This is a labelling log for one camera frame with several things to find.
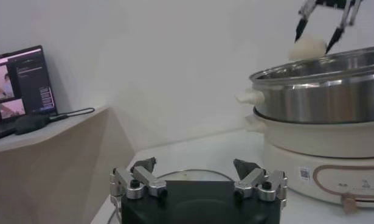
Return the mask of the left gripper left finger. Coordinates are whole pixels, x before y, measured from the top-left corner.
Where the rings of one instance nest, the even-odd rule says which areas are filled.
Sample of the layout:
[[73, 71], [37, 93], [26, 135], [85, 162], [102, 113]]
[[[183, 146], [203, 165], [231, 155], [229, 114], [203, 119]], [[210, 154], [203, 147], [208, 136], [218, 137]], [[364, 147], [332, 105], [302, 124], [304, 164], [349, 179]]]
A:
[[145, 191], [157, 199], [168, 194], [167, 183], [155, 177], [152, 172], [157, 161], [155, 157], [137, 161], [130, 170], [122, 167], [113, 168], [109, 175], [111, 203], [116, 212], [122, 211], [122, 197], [138, 200], [144, 197]]

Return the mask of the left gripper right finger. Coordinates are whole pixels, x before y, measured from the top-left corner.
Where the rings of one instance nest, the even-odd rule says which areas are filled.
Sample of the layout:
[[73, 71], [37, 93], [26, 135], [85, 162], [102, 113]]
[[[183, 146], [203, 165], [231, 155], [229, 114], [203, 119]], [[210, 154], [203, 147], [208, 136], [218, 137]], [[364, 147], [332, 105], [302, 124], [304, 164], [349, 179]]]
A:
[[234, 197], [237, 202], [253, 196], [260, 201], [280, 202], [280, 208], [287, 205], [288, 177], [283, 171], [268, 172], [258, 164], [234, 159], [239, 181], [234, 183]]

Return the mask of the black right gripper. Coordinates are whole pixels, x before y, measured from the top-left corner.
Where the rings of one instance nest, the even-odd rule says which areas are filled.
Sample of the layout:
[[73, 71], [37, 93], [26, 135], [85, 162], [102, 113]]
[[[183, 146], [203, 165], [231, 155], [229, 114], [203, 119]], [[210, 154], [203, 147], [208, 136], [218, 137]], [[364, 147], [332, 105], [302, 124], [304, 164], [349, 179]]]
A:
[[355, 24], [361, 2], [362, 0], [306, 0], [298, 11], [301, 18], [296, 27], [296, 36], [294, 42], [297, 42], [302, 36], [303, 31], [308, 23], [308, 19], [316, 8], [316, 5], [342, 9], [343, 14], [339, 25], [335, 29], [333, 36], [327, 44], [325, 53], [329, 53], [331, 48], [341, 39], [346, 27], [353, 26]]

